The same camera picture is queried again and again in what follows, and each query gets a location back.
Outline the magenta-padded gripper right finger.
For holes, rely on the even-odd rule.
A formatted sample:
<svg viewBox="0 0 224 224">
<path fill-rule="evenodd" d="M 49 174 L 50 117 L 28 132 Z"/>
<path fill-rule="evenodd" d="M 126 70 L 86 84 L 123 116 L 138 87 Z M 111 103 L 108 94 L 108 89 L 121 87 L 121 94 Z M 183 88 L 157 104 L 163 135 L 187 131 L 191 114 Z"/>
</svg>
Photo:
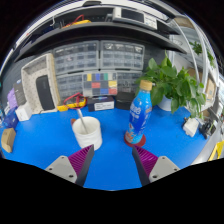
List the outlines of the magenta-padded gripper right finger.
<svg viewBox="0 0 224 224">
<path fill-rule="evenodd" d="M 132 147 L 132 156 L 143 186 L 179 171 L 179 167 L 168 157 L 157 157 L 139 146 Z"/>
</svg>

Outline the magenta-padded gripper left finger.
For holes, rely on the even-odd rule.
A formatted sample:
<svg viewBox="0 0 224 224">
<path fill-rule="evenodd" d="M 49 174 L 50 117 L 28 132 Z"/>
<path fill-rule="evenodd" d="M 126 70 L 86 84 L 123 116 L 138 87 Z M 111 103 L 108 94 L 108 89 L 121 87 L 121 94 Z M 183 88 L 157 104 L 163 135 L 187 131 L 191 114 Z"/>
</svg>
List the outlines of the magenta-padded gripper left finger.
<svg viewBox="0 0 224 224">
<path fill-rule="evenodd" d="M 94 146 L 89 145 L 70 156 L 59 156 L 46 168 L 46 171 L 75 183 L 76 185 L 83 186 L 93 156 Z"/>
</svg>

